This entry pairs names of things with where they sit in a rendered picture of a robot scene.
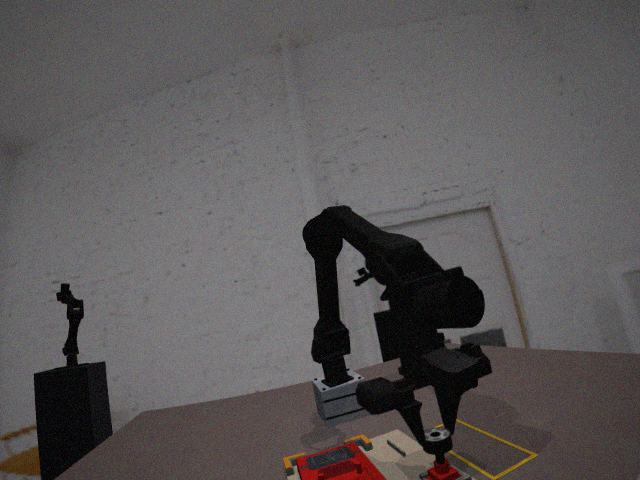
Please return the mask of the yellow tape outline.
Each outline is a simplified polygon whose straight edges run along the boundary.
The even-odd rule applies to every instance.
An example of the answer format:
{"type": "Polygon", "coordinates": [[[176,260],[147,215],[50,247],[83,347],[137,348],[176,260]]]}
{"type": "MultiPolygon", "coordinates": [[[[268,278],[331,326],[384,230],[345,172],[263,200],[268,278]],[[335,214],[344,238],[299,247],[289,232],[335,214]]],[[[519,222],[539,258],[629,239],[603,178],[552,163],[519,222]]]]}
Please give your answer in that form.
{"type": "Polygon", "coordinates": [[[512,447],[514,447],[514,448],[516,448],[516,449],[518,449],[518,450],[521,450],[521,451],[523,451],[523,452],[526,452],[527,454],[530,454],[530,455],[531,455],[531,456],[529,456],[528,458],[526,458],[526,459],[524,459],[523,461],[521,461],[520,463],[518,463],[518,464],[516,464],[516,465],[513,465],[512,467],[508,468],[508,469],[507,469],[507,470],[505,470],[504,472],[502,472],[502,473],[500,473],[500,474],[497,474],[497,475],[495,475],[495,476],[492,476],[492,475],[490,475],[489,473],[487,473],[487,472],[485,472],[484,470],[482,470],[481,468],[479,468],[479,467],[477,467],[476,465],[474,465],[473,463],[470,463],[470,461],[465,460],[465,458],[463,458],[463,457],[459,456],[458,454],[454,453],[453,451],[451,451],[451,450],[449,451],[449,453],[450,453],[450,454],[452,454],[452,455],[454,455],[455,457],[459,458],[459,460],[464,461],[464,463],[468,464],[468,466],[470,465],[471,467],[473,467],[474,469],[476,469],[477,471],[479,471],[480,473],[484,474],[486,477],[488,477],[488,478],[490,478],[490,479],[492,479],[492,480],[497,480],[498,478],[500,478],[500,477],[502,477],[502,476],[504,476],[504,475],[508,474],[509,472],[511,472],[511,471],[513,471],[513,470],[515,470],[516,468],[518,468],[518,467],[520,467],[520,466],[524,465],[525,463],[527,463],[528,461],[530,461],[530,460],[531,460],[531,459],[533,459],[534,457],[538,456],[538,454],[536,454],[536,453],[534,453],[534,452],[531,452],[531,451],[529,451],[529,450],[527,450],[527,449],[524,449],[524,448],[522,448],[522,447],[520,447],[520,446],[517,446],[517,445],[515,445],[515,444],[512,444],[512,443],[510,443],[510,442],[508,442],[508,441],[502,440],[501,438],[496,437],[496,436],[494,436],[494,435],[492,435],[492,434],[489,434],[489,433],[487,433],[487,432],[484,432],[483,430],[481,431],[481,429],[475,428],[474,426],[468,425],[467,423],[461,422],[460,420],[456,420],[456,421],[457,421],[458,423],[461,423],[461,424],[465,425],[465,426],[468,426],[469,428],[475,429],[475,431],[477,430],[477,431],[478,431],[478,432],[480,432],[480,433],[483,433],[483,434],[485,434],[485,435],[487,435],[487,436],[490,436],[490,437],[492,437],[493,439],[495,438],[495,439],[496,439],[496,440],[498,440],[498,441],[501,441],[501,442],[503,442],[503,443],[506,443],[506,444],[508,444],[509,446],[511,445],[512,447]]]}

